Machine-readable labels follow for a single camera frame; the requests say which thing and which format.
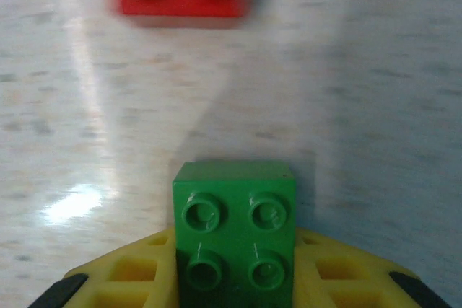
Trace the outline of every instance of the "green lego duplo brick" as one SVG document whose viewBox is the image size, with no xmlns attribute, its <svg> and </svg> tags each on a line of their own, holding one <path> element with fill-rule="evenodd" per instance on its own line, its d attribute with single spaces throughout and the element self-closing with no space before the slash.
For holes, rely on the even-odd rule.
<svg viewBox="0 0 462 308">
<path fill-rule="evenodd" d="M 182 308 L 292 306 L 295 179 L 285 163 L 186 163 L 173 202 Z"/>
</svg>

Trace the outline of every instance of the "yellow plastic base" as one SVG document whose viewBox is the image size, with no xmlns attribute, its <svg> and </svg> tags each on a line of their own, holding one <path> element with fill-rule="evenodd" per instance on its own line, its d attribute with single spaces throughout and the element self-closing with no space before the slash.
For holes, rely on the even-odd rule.
<svg viewBox="0 0 462 308">
<path fill-rule="evenodd" d="M 296 230 L 294 308 L 419 308 L 388 273 L 409 270 L 306 229 Z M 65 308 L 179 307 L 175 232 L 167 229 L 68 272 L 89 275 Z"/>
</svg>

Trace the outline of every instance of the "green brick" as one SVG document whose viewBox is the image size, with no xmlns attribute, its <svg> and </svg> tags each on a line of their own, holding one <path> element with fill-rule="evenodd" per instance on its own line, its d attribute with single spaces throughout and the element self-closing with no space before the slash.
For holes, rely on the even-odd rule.
<svg viewBox="0 0 462 308">
<path fill-rule="evenodd" d="M 182 308 L 292 307 L 295 179 L 285 163 L 186 163 L 173 202 Z"/>
</svg>

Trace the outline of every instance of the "speckled floor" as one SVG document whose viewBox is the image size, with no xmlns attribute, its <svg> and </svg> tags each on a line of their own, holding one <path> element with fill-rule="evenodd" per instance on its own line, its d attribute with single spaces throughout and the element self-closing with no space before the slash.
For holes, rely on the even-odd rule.
<svg viewBox="0 0 462 308">
<path fill-rule="evenodd" d="M 462 0 L 263 0 L 141 30 L 106 0 L 0 0 L 0 306 L 171 224 L 182 162 L 280 158 L 298 224 L 462 307 Z"/>
</svg>

